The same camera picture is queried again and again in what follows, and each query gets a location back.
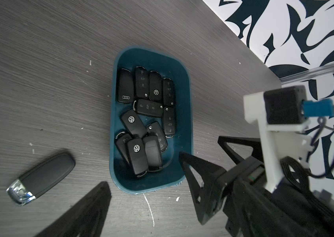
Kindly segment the teal plastic storage box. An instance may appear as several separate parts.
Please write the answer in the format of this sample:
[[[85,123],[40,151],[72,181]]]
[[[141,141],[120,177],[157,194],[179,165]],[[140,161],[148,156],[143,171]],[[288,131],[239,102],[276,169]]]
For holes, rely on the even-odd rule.
[[[134,110],[134,101],[139,99],[135,95],[134,87],[134,100],[132,103],[123,104],[117,101],[118,73],[120,69],[129,70],[132,73],[135,86],[134,71],[135,68],[139,66],[145,68],[149,73],[151,71],[158,72],[162,77],[162,82],[164,78],[171,79],[175,86],[176,101],[176,104],[172,106],[176,114],[176,134],[173,137],[166,137],[168,147],[167,150],[162,153],[163,166],[157,172],[150,172],[148,170],[142,177],[136,177],[134,175],[130,164],[128,165],[123,160],[115,145],[115,137],[122,131],[128,132],[121,122],[121,115],[128,110]],[[134,195],[180,184],[184,180],[185,175],[179,163],[179,153],[185,152],[191,154],[193,152],[191,82],[186,67],[180,60],[173,56],[145,47],[130,46],[122,50],[115,59],[112,86],[110,174],[114,184],[123,192]],[[152,122],[157,121],[164,131],[163,116],[161,118],[139,114],[138,116],[145,128]]]

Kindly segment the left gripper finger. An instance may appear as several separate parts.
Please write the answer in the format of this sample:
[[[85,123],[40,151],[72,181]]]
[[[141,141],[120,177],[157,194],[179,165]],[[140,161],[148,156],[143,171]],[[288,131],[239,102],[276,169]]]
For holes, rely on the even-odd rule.
[[[74,206],[60,216],[38,237],[99,237],[108,213],[111,191],[100,182]]]

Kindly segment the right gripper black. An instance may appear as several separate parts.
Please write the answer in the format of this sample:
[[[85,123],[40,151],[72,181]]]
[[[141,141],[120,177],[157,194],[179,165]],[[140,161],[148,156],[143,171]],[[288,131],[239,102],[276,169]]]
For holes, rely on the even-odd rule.
[[[225,190],[225,229],[232,237],[334,237],[334,199],[330,192],[313,191],[309,196],[300,183],[294,186],[284,178],[270,193],[264,188],[260,138],[219,136],[217,142],[236,164],[229,171],[179,153],[200,224],[221,210]]]

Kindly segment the black car key box front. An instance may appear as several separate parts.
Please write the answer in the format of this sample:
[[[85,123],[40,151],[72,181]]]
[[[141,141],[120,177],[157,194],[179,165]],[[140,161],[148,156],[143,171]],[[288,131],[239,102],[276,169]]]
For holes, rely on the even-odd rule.
[[[126,144],[130,167],[136,177],[144,176],[148,171],[145,146],[141,138],[134,138]]]

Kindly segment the black flip key silver end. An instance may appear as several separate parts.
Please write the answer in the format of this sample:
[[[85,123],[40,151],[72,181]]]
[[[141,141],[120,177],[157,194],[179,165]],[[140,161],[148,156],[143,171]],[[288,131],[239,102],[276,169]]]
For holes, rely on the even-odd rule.
[[[129,158],[128,158],[128,153],[127,153],[127,142],[129,140],[132,140],[132,136],[125,131],[120,132],[116,137],[115,137],[115,145],[122,156],[123,160],[129,165]]]

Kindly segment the black car key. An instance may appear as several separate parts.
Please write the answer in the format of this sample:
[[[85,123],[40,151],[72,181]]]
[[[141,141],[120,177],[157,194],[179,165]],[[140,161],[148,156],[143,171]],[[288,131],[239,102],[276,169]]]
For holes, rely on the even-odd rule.
[[[176,134],[176,114],[173,107],[164,107],[163,127],[166,137],[173,137]]]
[[[120,119],[124,127],[133,137],[143,138],[146,136],[147,130],[134,110],[128,110],[123,113]]]
[[[117,101],[130,104],[134,100],[134,82],[132,73],[126,69],[120,69],[117,78]]]
[[[149,98],[149,72],[143,67],[136,67],[134,71],[135,95],[137,98]]]
[[[154,121],[151,124],[147,125],[146,129],[150,135],[157,136],[161,152],[163,153],[164,151],[166,151],[168,147],[168,142],[161,125],[157,121]]]
[[[163,104],[165,107],[172,107],[176,104],[174,82],[169,78],[163,79]]]
[[[69,151],[59,152],[19,176],[6,193],[17,205],[27,205],[62,181],[75,165]]]
[[[148,162],[148,170],[157,172],[163,166],[162,153],[157,136],[146,136],[142,139]]]
[[[164,107],[161,103],[147,99],[138,99],[134,101],[133,109],[139,115],[154,118],[161,118],[164,111]]]
[[[161,102],[163,92],[163,82],[161,75],[156,71],[149,73],[149,99]]]

